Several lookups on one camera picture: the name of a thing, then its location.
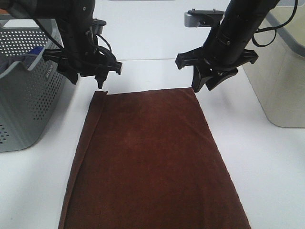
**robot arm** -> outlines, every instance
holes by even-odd
[[[45,61],[58,63],[57,71],[76,83],[81,76],[95,75],[99,88],[109,71],[121,73],[111,50],[98,46],[105,21],[93,19],[95,0],[0,0],[0,8],[18,19],[56,20],[64,44],[57,50],[45,50]]]
[[[209,90],[237,74],[237,67],[254,63],[258,55],[245,47],[267,13],[279,0],[231,0],[227,10],[197,11],[186,14],[189,27],[212,27],[202,47],[178,54],[179,69],[193,66],[192,88],[198,92],[204,84]]]

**brown cloth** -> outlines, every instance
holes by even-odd
[[[94,94],[59,228],[250,228],[192,89]]]
[[[2,14],[8,14],[5,10],[0,9],[0,15]]]

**white table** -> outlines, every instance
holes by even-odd
[[[192,68],[174,59],[202,45],[208,29],[183,26],[191,8],[225,10],[228,0],[115,2],[97,0],[95,16],[123,61],[110,94],[189,87]],[[97,84],[67,83],[40,140],[0,154],[0,229],[56,229],[75,149]],[[305,228],[305,129],[279,128],[265,117],[242,68],[197,98],[252,229]]]

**black cable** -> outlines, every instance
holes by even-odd
[[[106,43],[106,45],[107,45],[108,48],[109,48],[109,51],[112,52],[111,46],[110,46],[110,44],[108,43],[108,41],[106,41],[106,39],[103,38],[102,35],[97,34],[97,36],[98,36],[99,38],[101,38],[101,39]]]
[[[87,62],[87,61],[84,61],[76,56],[73,55],[73,53],[71,53],[70,51],[68,51],[67,49],[65,49],[64,47],[62,47],[52,36],[51,34],[49,34],[49,32],[44,28],[44,26],[36,19],[32,16],[32,14],[28,11],[28,9],[20,4],[24,10],[28,13],[28,15],[30,16],[31,19],[33,19],[35,21],[35,23],[38,25],[38,27],[41,29],[41,31],[44,32],[44,34],[56,45],[59,47],[59,49],[62,51],[62,52],[66,52],[67,54],[70,55],[70,57],[80,61],[81,63],[83,64],[86,64],[86,65],[89,65],[89,66],[92,66],[92,67],[95,67],[96,69],[99,68],[99,67],[104,67],[104,65],[102,64],[93,64],[93,63],[90,63],[90,62]]]
[[[271,44],[272,42],[274,42],[274,40],[275,40],[275,38],[276,38],[276,35],[277,35],[277,29],[280,29],[280,28],[286,26],[286,25],[289,24],[289,23],[292,21],[292,19],[295,17],[295,13],[296,13],[298,4],[299,4],[299,0],[295,0],[295,6],[294,6],[294,9],[293,9],[293,11],[292,11],[292,14],[291,14],[290,18],[289,18],[285,23],[283,23],[283,24],[281,24],[281,25],[278,25],[278,26],[274,26],[274,27],[266,27],[266,28],[263,28],[263,29],[258,29],[258,30],[255,32],[255,33],[261,33],[261,32],[266,32],[266,31],[274,30],[274,31],[275,31],[275,32],[274,32],[274,37],[273,37],[273,39],[272,39],[272,41],[271,41],[270,43],[265,44],[265,45],[261,45],[261,44],[259,44],[259,43],[256,41],[256,39],[255,39],[255,37],[254,37],[254,35],[253,35],[253,37],[252,37],[252,42],[253,42],[253,44],[254,44],[255,46],[259,47],[259,48],[263,48],[263,47],[268,46],[268,45]]]
[[[44,26],[36,19],[32,18],[34,22],[38,25],[38,27],[41,29],[41,31],[44,32],[44,34],[56,45],[58,46],[62,51],[64,50],[64,47],[61,46],[52,36],[49,34],[49,32],[44,28]]]
[[[253,44],[256,46],[256,47],[259,47],[259,48],[263,48],[263,47],[266,47],[266,46],[268,46],[269,44],[271,44],[272,42],[274,42],[275,41],[275,38],[276,38],[276,35],[277,35],[277,30],[276,29],[274,29],[274,37],[273,37],[273,39],[272,39],[272,41],[270,42],[270,43],[268,43],[268,44],[259,44],[257,41],[256,41],[256,39],[255,39],[255,37],[254,37],[254,35],[253,35],[253,37],[252,37],[252,42],[253,42]]]
[[[263,29],[258,29],[255,33],[260,33],[260,32],[265,32],[265,31],[270,31],[270,30],[277,30],[277,29],[280,29],[280,28],[286,26],[295,17],[295,13],[296,13],[298,4],[299,4],[299,0],[295,0],[295,6],[294,6],[294,9],[292,11],[292,14],[291,14],[290,18],[285,23],[283,23],[281,25],[278,25],[278,26],[275,26],[275,27],[266,27],[266,28],[263,28]]]
[[[106,49],[105,47],[92,43],[90,39],[88,39],[88,42],[93,48],[98,49],[102,54],[108,57],[108,59],[112,59],[112,61],[116,61],[114,54],[110,50]]]

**gray laundry basket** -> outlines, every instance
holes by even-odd
[[[35,46],[56,49],[39,28],[5,28],[13,19],[0,17],[0,55],[25,54]],[[40,20],[58,42],[55,20]],[[56,72],[57,64],[43,61],[43,51],[27,69],[14,62],[0,74],[0,152],[25,149],[43,132],[61,94],[65,77]]]

